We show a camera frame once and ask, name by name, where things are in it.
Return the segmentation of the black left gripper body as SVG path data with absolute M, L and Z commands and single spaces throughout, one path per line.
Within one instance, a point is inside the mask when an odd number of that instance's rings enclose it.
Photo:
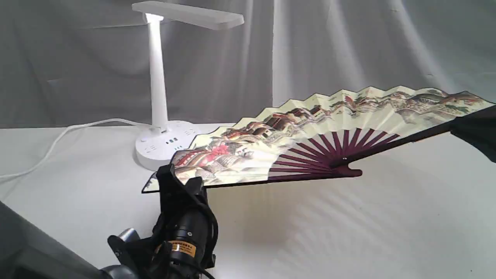
M 219 228 L 207 203 L 165 202 L 151 237 L 152 279 L 212 279 Z

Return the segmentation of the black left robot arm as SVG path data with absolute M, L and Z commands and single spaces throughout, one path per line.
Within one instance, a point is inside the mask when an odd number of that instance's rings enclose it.
M 2 279 L 212 279 L 218 221 L 201 177 L 181 182 L 172 163 L 153 173 L 142 193 L 159 193 L 152 235 L 129 228 L 107 242 L 119 264 L 98 269 L 1 204 Z

